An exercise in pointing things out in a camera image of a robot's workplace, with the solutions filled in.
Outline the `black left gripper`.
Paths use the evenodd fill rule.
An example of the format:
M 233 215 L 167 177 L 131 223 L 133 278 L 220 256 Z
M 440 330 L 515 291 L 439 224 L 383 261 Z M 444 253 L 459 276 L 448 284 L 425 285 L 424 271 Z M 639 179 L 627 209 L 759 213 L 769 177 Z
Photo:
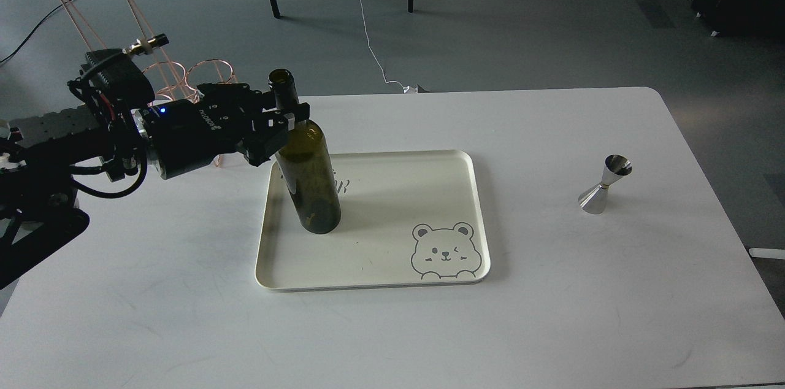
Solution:
M 274 91 L 244 83 L 199 85 L 201 100 L 178 100 L 146 109 L 148 160 L 162 179 L 199 170 L 219 155 L 239 152 L 250 165 L 269 161 L 289 132 L 310 118 L 310 105 L 279 109 Z

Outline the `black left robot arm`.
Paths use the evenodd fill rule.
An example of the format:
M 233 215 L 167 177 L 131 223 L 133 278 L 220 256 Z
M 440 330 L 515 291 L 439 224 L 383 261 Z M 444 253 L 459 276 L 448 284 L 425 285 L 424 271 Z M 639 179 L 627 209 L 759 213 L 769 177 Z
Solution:
M 205 83 L 198 102 L 154 104 L 154 90 L 132 59 L 167 43 L 158 34 L 89 52 L 80 75 L 67 84 L 80 106 L 5 124 L 3 287 L 87 229 L 79 191 L 129 196 L 150 164 L 171 179 L 233 152 L 259 166 L 286 145 L 298 121 L 308 120 L 308 104 L 278 104 L 272 92 L 244 83 Z

